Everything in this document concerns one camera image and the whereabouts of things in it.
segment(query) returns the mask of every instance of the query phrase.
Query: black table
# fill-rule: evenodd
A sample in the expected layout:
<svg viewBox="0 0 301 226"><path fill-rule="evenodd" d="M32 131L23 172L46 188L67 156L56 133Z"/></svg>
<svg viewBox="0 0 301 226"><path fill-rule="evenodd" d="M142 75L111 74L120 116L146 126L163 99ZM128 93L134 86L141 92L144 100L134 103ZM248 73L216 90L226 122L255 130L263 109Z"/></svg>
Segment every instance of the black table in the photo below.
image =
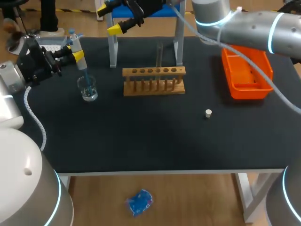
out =
<svg viewBox="0 0 301 226"><path fill-rule="evenodd" d="M195 37L184 40L186 94L123 97L122 68L155 66L159 40L162 66L174 66L172 38L120 38L118 67L111 69L107 39L82 38L89 72L96 77L93 103L81 98L75 66L31 90L29 104L47 132L44 154L58 173L283 169L297 156L301 116L274 92L262 101L232 99L221 49ZM301 106L301 82L290 59L269 59L276 85ZM40 145L23 93L14 98L24 117L21 131ZM213 111L209 120L206 109Z"/></svg>

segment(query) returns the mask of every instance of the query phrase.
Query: gray robot arm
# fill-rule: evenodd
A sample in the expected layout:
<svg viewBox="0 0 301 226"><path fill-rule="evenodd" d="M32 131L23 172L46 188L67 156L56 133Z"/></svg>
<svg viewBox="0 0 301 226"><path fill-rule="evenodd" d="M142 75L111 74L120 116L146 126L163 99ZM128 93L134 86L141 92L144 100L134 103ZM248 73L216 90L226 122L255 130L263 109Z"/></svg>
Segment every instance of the gray robot arm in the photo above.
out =
<svg viewBox="0 0 301 226"><path fill-rule="evenodd" d="M278 12L234 14L229 0L192 0L198 32L220 42L301 59L301 16Z"/></svg>

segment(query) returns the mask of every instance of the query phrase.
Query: orange tray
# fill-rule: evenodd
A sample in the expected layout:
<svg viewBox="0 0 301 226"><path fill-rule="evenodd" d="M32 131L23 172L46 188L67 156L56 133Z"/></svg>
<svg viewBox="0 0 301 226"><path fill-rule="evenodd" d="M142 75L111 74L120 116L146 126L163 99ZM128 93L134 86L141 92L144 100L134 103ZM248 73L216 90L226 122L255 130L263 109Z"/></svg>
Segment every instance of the orange tray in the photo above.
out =
<svg viewBox="0 0 301 226"><path fill-rule="evenodd" d="M232 46L259 66L272 80L273 70L264 51ZM247 61L225 48L222 49L222 64L231 96L234 99L264 99L273 88Z"/></svg>

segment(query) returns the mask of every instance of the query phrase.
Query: wooden test tube rack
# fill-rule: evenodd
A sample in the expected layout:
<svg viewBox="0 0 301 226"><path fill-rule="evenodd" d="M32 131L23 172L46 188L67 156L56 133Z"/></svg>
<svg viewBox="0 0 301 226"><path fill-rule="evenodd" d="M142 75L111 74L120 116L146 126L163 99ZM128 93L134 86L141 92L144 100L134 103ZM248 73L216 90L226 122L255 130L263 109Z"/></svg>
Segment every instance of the wooden test tube rack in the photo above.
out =
<svg viewBox="0 0 301 226"><path fill-rule="evenodd" d="M184 94L185 74L185 67L123 68L122 76L126 78L123 95L126 97Z"/></svg>

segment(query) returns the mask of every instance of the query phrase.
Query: shoe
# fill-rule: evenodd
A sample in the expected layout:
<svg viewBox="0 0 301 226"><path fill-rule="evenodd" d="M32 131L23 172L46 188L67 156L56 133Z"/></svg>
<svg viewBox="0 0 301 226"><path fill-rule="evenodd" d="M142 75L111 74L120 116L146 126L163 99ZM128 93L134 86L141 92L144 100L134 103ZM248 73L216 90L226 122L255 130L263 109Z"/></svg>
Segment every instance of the shoe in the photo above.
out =
<svg viewBox="0 0 301 226"><path fill-rule="evenodd" d="M3 20L3 30L10 34L13 34L13 33L19 32L20 27L14 20L12 20L10 18L5 18Z"/></svg>
<svg viewBox="0 0 301 226"><path fill-rule="evenodd" d="M45 32L40 31L40 37L62 37L65 35L65 30L63 28L59 28L56 32Z"/></svg>

